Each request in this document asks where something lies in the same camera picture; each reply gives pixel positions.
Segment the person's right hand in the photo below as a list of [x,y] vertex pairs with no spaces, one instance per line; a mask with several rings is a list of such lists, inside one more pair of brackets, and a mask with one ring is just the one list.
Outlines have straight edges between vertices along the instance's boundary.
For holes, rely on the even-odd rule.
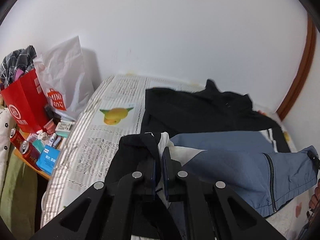
[[317,207],[319,199],[320,199],[319,187],[320,187],[320,179],[317,182],[317,186],[315,187],[314,193],[313,193],[313,195],[310,199],[310,202],[309,202],[309,208],[312,210],[314,210]]

